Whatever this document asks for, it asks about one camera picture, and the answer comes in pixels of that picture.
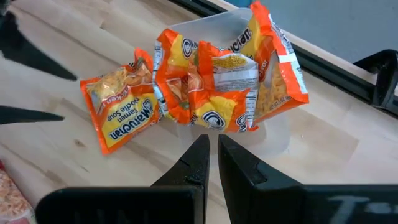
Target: yellow label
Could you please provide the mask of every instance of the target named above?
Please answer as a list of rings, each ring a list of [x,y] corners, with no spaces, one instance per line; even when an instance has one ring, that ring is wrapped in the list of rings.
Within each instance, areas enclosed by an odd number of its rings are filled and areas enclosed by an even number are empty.
[[[247,64],[246,59],[240,57],[239,55],[231,55],[226,58],[213,58],[213,66],[234,69],[245,66]]]
[[[222,96],[212,96],[210,101],[196,109],[193,123],[224,131],[232,118],[236,102]]]
[[[241,53],[250,59],[254,59],[255,54],[264,39],[261,35],[260,26],[257,20],[251,19],[246,30],[229,47],[232,52]]]
[[[145,93],[139,97],[129,94],[120,103],[112,106],[101,127],[106,145],[113,146],[126,135],[150,122],[156,103],[154,93]]]

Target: maruchan logo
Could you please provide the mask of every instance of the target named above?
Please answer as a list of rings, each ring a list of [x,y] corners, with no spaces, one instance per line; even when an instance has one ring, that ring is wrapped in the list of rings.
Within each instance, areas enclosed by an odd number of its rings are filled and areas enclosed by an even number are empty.
[[[249,28],[243,31],[243,33],[233,42],[233,44],[229,47],[229,50],[232,52],[238,53],[241,51],[242,47],[245,46],[252,37],[252,32]]]
[[[225,128],[224,119],[215,111],[209,111],[205,113],[202,120],[209,125],[209,128],[217,129],[222,131]]]
[[[239,126],[239,132],[245,132],[247,130],[247,121],[248,117],[246,116],[246,113],[236,119],[236,125]]]
[[[198,48],[198,44],[190,39],[182,39],[182,53],[185,58],[189,58],[192,55],[192,51]]]
[[[140,112],[133,118],[127,121],[126,123],[120,125],[118,128],[109,133],[109,136],[113,140],[121,139],[123,136],[132,133],[135,129],[142,126],[153,113],[152,103],[150,99],[145,99],[142,102],[142,109]]]

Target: ramen noodle package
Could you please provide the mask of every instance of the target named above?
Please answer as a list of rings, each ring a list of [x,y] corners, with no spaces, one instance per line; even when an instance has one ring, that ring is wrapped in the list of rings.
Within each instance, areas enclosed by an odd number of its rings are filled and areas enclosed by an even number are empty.
[[[257,63],[242,54],[232,53],[229,50],[220,50],[210,43],[202,43],[211,52],[213,78],[217,91],[246,90],[246,119],[248,130],[255,130],[253,124],[254,112],[259,88],[259,73]]]
[[[188,61],[188,98],[192,124],[222,132],[247,130],[246,96],[250,89],[238,90],[240,88],[235,83],[238,78],[233,71],[244,70],[250,59],[242,55],[234,58],[235,55],[240,54],[218,50],[206,42],[199,43],[197,52]],[[213,56],[219,56],[226,61],[217,61],[222,60],[220,58],[213,61]],[[213,68],[217,68],[219,73],[215,74]],[[217,90],[217,85],[221,86],[222,91]]]
[[[197,44],[166,29],[155,46],[154,90],[162,113],[179,124],[190,124],[188,61]]]
[[[36,223],[33,208],[6,173],[0,161],[0,223]]]
[[[134,55],[132,64],[80,81],[103,154],[112,153],[160,119],[152,87],[153,61],[138,48]]]
[[[254,115],[254,122],[258,123],[309,100],[290,42],[260,2],[250,8],[252,19],[229,49],[252,58],[259,65],[260,85]]]

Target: black metal rail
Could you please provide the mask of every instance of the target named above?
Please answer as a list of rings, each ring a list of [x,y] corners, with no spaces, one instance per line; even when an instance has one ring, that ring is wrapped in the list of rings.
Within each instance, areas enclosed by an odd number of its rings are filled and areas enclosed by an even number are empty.
[[[207,0],[169,1],[201,17],[226,11]],[[397,51],[383,50],[355,63],[355,65],[377,75],[376,85],[373,85],[295,44],[292,46],[298,62],[304,70],[398,119],[398,96],[394,95],[394,89],[398,83]]]

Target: nutrition label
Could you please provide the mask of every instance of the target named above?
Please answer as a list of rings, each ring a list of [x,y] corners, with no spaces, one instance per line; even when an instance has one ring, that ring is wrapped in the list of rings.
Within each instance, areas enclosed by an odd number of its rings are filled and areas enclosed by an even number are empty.
[[[215,85],[218,91],[226,92],[231,90],[246,90],[250,92],[246,95],[246,112],[249,127],[254,120],[256,110],[257,94],[259,91],[259,75],[257,65],[250,70],[233,71],[227,73],[214,74]]]

